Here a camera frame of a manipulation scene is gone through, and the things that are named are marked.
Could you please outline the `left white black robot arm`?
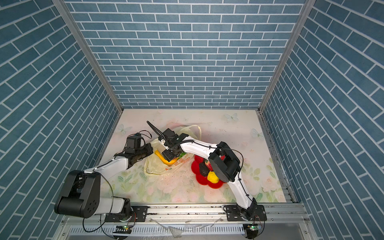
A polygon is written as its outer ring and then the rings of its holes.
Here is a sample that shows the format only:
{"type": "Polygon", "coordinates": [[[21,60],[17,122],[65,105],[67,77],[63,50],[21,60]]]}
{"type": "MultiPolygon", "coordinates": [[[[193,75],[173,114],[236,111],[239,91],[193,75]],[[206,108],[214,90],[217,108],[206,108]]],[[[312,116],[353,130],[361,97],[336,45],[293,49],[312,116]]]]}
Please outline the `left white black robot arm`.
{"type": "Polygon", "coordinates": [[[116,197],[114,191],[111,191],[110,197],[103,197],[101,186],[109,178],[153,154],[153,148],[145,142],[145,136],[142,131],[129,135],[123,150],[107,163],[68,173],[55,203],[55,213],[83,219],[106,214],[116,221],[130,221],[135,216],[131,201],[116,197]]]}

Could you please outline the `yellow plastic fruit-print bag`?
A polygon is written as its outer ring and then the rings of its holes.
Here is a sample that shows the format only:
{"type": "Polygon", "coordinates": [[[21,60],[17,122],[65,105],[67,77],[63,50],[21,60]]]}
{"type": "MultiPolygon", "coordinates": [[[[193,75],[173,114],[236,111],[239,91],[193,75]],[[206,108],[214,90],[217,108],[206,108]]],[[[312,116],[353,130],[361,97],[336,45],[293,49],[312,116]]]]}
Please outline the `yellow plastic fruit-print bag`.
{"type": "MultiPolygon", "coordinates": [[[[201,140],[202,137],[202,129],[198,125],[178,127],[173,132],[180,137],[188,135],[196,140],[201,140]]],[[[158,139],[151,142],[154,153],[145,158],[144,166],[144,173],[149,176],[170,175],[194,156],[194,154],[182,152],[180,146],[168,150],[163,142],[164,140],[158,139]]]]}

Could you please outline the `yellow fake banana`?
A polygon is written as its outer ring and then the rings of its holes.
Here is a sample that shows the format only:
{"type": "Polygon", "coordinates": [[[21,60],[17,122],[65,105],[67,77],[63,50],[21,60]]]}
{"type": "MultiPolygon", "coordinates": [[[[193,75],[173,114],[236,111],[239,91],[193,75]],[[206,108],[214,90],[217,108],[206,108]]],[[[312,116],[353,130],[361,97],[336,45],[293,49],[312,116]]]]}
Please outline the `yellow fake banana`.
{"type": "Polygon", "coordinates": [[[158,150],[155,151],[155,155],[163,162],[163,164],[166,164],[167,166],[172,166],[178,161],[178,158],[175,158],[171,161],[166,160],[158,150]]]}

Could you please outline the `yellow fake lemon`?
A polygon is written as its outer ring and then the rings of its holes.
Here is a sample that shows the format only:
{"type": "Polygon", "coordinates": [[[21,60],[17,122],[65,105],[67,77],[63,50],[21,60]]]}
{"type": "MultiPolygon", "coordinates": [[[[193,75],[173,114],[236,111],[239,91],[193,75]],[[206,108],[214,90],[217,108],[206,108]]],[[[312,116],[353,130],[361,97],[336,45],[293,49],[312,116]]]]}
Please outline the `yellow fake lemon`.
{"type": "Polygon", "coordinates": [[[213,171],[210,171],[207,175],[207,180],[212,183],[212,184],[217,184],[220,179],[217,177],[217,175],[213,172],[213,171]]]}

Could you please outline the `red flower-shaped plate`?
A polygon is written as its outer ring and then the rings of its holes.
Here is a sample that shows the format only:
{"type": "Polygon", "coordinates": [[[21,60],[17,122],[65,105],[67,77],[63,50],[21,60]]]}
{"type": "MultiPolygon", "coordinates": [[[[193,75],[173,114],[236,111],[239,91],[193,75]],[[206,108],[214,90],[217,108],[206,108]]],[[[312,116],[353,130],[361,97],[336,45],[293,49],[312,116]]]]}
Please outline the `red flower-shaped plate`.
{"type": "Polygon", "coordinates": [[[194,156],[194,161],[191,165],[191,170],[196,176],[196,180],[200,185],[203,186],[209,186],[212,189],[219,189],[224,185],[223,181],[219,181],[217,184],[212,184],[207,180],[207,177],[203,177],[200,172],[199,172],[199,164],[200,163],[205,163],[205,161],[209,161],[207,159],[204,159],[200,156],[195,155],[194,156]]]}

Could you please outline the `dark fake avocado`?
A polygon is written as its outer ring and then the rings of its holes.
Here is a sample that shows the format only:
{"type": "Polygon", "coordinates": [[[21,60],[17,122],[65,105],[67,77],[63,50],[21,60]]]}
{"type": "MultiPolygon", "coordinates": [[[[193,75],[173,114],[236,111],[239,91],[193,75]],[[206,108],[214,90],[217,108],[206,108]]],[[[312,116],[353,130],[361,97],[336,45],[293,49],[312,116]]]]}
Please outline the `dark fake avocado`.
{"type": "Polygon", "coordinates": [[[206,166],[205,163],[200,163],[199,164],[199,172],[203,177],[207,177],[208,174],[210,173],[210,169],[206,166]]]}

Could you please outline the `red fake strawberry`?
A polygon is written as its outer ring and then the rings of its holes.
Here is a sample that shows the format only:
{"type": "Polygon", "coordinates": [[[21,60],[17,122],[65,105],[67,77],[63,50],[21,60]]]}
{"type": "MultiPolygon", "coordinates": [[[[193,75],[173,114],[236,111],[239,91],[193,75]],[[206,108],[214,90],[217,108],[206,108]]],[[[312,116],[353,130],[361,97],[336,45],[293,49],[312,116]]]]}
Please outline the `red fake strawberry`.
{"type": "Polygon", "coordinates": [[[213,168],[212,168],[212,165],[209,161],[205,161],[205,165],[207,166],[207,168],[210,170],[210,171],[213,171],[213,168]]]}

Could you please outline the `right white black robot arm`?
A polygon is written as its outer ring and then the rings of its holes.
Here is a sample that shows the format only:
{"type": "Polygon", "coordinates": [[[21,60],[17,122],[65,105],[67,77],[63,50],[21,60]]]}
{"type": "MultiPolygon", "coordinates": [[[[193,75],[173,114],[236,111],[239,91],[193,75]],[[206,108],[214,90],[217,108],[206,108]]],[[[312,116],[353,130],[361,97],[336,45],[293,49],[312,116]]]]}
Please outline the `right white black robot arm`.
{"type": "Polygon", "coordinates": [[[267,220],[264,206],[258,205],[256,199],[249,194],[242,177],[243,162],[225,142],[209,144],[190,137],[187,134],[176,134],[170,129],[163,133],[155,131],[158,140],[165,147],[162,156],[168,164],[177,159],[181,153],[190,153],[207,159],[216,176],[227,183],[235,195],[237,209],[243,219],[247,221],[267,220]]]}

